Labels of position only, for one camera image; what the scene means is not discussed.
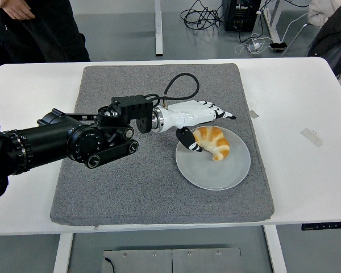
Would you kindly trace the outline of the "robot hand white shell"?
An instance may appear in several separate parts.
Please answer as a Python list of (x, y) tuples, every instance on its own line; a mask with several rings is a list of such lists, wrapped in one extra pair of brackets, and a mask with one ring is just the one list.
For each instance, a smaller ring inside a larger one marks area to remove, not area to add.
[(218, 118), (235, 119), (236, 116), (222, 110), (212, 102), (191, 100), (153, 109), (152, 131), (165, 132), (175, 127), (176, 137), (181, 144), (191, 151), (201, 152), (190, 126), (211, 122)]

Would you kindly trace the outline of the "person's hand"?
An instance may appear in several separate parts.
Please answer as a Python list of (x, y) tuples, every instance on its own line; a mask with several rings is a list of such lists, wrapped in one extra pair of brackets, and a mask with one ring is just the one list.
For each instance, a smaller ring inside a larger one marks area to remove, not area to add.
[(31, 12), (31, 8), (24, 0), (0, 0), (0, 9), (12, 19), (35, 19), (35, 15)]

